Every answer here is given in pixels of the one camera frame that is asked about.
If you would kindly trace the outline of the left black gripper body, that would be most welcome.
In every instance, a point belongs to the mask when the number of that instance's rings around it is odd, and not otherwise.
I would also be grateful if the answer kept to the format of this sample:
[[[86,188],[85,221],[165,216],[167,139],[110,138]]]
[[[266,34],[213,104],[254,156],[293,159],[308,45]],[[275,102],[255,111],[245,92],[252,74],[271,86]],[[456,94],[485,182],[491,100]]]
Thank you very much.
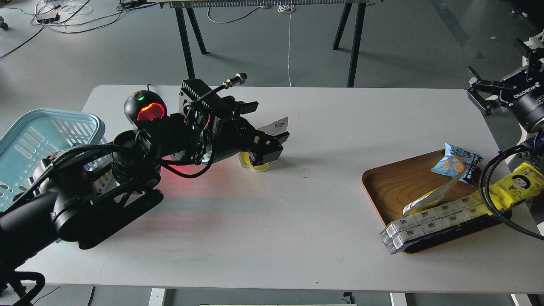
[[[262,134],[242,117],[229,120],[198,117],[193,131],[196,132],[195,164],[215,163],[239,152],[250,151],[255,145],[255,138]]]

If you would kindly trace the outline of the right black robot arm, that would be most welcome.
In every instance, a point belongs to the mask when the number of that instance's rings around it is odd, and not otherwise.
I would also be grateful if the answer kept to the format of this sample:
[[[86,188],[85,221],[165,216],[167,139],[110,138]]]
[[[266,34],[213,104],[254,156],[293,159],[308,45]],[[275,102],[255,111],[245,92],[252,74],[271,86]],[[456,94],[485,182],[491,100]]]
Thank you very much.
[[[519,145],[527,147],[528,153],[519,153],[521,159],[535,160],[543,164],[543,122],[544,122],[544,73],[543,43],[538,37],[528,42],[516,39],[525,53],[526,64],[503,77],[500,81],[482,79],[472,67],[473,75],[467,90],[468,98],[484,116],[503,107],[517,120],[523,136]]]

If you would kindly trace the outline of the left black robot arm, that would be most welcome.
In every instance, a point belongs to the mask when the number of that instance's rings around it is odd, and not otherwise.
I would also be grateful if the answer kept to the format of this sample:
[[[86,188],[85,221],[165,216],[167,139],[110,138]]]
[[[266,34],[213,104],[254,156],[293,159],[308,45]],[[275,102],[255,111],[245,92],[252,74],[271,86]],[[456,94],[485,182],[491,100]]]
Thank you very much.
[[[241,152],[254,168],[277,160],[287,124],[272,123],[271,134],[254,128],[243,115],[257,106],[212,95],[168,115],[156,93],[130,95],[124,113],[132,130],[43,159],[29,188],[1,213],[1,290],[11,286],[15,305],[30,306],[45,278],[17,268],[57,240],[93,248],[156,207],[164,198],[156,188],[161,169],[194,179]]]

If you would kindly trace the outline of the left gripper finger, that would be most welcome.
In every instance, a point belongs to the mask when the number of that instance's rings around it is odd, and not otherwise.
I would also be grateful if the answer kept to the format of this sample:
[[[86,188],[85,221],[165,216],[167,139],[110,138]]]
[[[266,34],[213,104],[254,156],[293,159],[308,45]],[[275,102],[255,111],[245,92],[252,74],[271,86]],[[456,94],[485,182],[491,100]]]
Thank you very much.
[[[264,165],[277,160],[282,151],[283,143],[287,141],[288,131],[277,136],[257,131],[253,144],[247,149],[251,165]]]
[[[221,117],[222,122],[227,122],[240,115],[252,113],[257,110],[259,102],[236,101],[233,96],[226,96],[221,99],[226,105],[226,114]]]

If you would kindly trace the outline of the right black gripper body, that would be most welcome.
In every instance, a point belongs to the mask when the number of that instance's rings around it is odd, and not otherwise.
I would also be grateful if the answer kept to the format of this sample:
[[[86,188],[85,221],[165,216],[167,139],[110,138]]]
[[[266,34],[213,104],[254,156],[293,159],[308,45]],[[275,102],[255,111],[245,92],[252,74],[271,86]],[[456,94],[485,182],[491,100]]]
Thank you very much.
[[[515,116],[527,132],[538,132],[543,126],[544,117],[544,79],[537,72],[527,80],[526,68],[518,68],[505,76],[503,81],[514,89],[502,89],[498,99],[502,106]]]

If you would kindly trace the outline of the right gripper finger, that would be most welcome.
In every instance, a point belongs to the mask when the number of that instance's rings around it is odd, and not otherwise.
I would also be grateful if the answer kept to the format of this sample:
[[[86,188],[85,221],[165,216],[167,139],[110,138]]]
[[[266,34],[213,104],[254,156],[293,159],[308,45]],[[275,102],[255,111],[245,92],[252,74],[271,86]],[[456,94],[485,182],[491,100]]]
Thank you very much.
[[[527,64],[525,66],[525,78],[536,79],[543,75],[543,42],[541,38],[529,38],[527,43],[517,38],[516,43],[525,51]]]
[[[508,89],[508,85],[505,81],[486,81],[477,74],[472,66],[468,66],[467,69],[473,75],[469,80],[470,87],[467,90],[468,98],[478,107],[483,116],[490,116],[494,110],[508,106],[508,104],[501,101],[499,97],[485,99],[480,95],[481,92],[485,92],[492,96],[498,96],[502,90]]]

